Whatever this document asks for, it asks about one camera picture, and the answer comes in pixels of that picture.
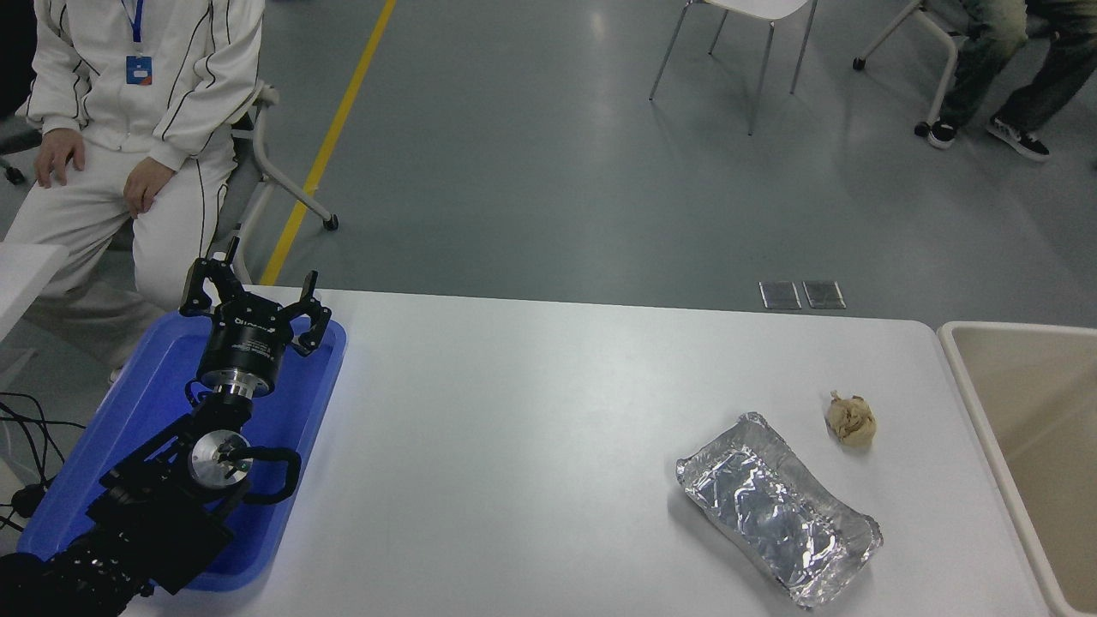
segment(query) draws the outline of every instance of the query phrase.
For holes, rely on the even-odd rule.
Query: sneaker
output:
[[[939,150],[947,150],[949,146],[952,145],[957,138],[957,127],[952,126],[948,122],[941,122],[941,119],[937,119],[934,125],[929,127],[929,133],[926,135],[926,141],[929,142],[930,146]]]
[[[1034,133],[1026,133],[1014,128],[997,115],[991,119],[991,122],[986,125],[986,132],[1009,144],[1010,147],[1029,160],[1043,162],[1051,157],[1051,153],[1040,143]]]

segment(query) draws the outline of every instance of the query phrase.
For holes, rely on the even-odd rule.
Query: crumpled paper ball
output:
[[[838,439],[847,445],[866,448],[877,434],[877,418],[864,399],[853,396],[842,399],[836,391],[830,392],[830,407],[826,412],[826,424]]]

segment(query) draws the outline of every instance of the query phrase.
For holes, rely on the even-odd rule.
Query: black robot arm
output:
[[[224,521],[234,508],[293,495],[301,456],[252,446],[240,429],[252,397],[274,390],[285,347],[315,351],[331,311],[314,296],[315,271],[285,307],[245,290],[229,267],[237,246],[223,261],[194,261],[180,306],[185,316],[212,319],[195,373],[211,392],[100,479],[104,492],[87,511],[90,531],[45,562],[26,553],[0,557],[0,617],[115,617],[135,595],[151,594],[152,582],[178,593],[231,542]],[[206,280],[217,289],[216,307],[203,290]],[[303,315],[309,327],[295,336],[291,322]],[[282,489],[249,492],[257,461],[285,463]]]

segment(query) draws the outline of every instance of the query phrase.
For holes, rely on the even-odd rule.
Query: white pants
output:
[[[4,238],[68,247],[65,265],[26,316],[112,369],[125,362],[154,321],[179,308],[186,273],[208,248],[225,182],[236,167],[231,147],[188,159],[152,207],[134,221],[134,293],[95,281],[92,273],[129,217],[122,191],[145,157],[84,141],[84,170],[70,164],[67,186],[55,179],[49,189],[32,188]]]

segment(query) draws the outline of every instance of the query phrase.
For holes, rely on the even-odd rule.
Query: id badge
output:
[[[151,56],[126,56],[126,83],[134,86],[152,83]]]

